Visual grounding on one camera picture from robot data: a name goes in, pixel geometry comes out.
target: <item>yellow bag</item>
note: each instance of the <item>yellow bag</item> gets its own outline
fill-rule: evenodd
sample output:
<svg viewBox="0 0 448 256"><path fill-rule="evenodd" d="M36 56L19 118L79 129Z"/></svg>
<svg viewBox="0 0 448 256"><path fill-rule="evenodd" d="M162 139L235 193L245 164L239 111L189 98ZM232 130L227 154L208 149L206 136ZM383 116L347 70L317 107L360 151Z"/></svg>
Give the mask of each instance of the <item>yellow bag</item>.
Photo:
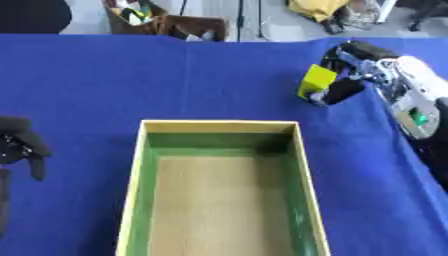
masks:
<svg viewBox="0 0 448 256"><path fill-rule="evenodd" d="M321 22L330 18L335 11L350 0L289 0L288 8Z"/></svg>

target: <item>yellow block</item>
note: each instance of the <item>yellow block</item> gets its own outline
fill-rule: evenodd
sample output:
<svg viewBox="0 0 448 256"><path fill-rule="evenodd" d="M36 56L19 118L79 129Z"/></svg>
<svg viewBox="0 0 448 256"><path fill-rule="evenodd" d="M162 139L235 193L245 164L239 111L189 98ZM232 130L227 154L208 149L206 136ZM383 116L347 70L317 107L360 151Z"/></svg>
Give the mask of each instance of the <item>yellow block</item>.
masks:
<svg viewBox="0 0 448 256"><path fill-rule="evenodd" d="M311 65L300 85L297 95L307 100L307 95L327 89L337 77L337 73L319 65Z"/></svg>

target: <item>blue cloth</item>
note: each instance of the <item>blue cloth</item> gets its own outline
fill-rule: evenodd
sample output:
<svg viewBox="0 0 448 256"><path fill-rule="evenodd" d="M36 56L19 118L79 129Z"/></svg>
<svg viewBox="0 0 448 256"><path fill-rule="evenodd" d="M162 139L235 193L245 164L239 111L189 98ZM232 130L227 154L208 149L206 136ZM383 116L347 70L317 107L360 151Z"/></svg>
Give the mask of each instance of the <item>blue cloth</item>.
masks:
<svg viewBox="0 0 448 256"><path fill-rule="evenodd" d="M366 40L448 77L447 39ZM296 96L339 42L0 36L0 114L29 117L54 151L41 183L11 167L0 255L113 255L144 118L297 120L333 255L447 255L447 195L374 91L330 108Z"/></svg>

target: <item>gray floor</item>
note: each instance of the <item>gray floor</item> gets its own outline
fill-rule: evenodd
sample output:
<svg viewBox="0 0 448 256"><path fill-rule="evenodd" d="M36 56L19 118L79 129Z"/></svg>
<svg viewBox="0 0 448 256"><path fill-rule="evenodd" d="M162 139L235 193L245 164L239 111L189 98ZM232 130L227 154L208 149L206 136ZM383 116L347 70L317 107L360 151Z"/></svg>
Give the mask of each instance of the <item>gray floor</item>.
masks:
<svg viewBox="0 0 448 256"><path fill-rule="evenodd" d="M179 12L182 0L153 0L172 14ZM263 31L270 41L307 41L328 37L322 27L295 13L289 12L284 0L263 0ZM107 34L109 27L101 0L68 0L73 12L72 23L64 34ZM258 39L258 0L245 0L246 27L243 41L265 41ZM230 21L231 34L228 41L235 41L234 21L238 0L188 0L185 15L224 17ZM348 28L339 36L387 36L387 37L445 37L448 36L448 18L431 18L423 25L423 32L409 32L409 15L415 11L395 8L387 23L375 25L364 31Z"/></svg>

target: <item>open wooden box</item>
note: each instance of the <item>open wooden box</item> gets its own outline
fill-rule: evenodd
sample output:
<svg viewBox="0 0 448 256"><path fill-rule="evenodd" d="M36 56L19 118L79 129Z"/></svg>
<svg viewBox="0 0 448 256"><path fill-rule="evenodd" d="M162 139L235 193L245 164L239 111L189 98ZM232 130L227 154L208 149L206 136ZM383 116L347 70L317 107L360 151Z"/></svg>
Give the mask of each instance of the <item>open wooden box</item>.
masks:
<svg viewBox="0 0 448 256"><path fill-rule="evenodd" d="M330 255L298 124L142 121L116 255Z"/></svg>

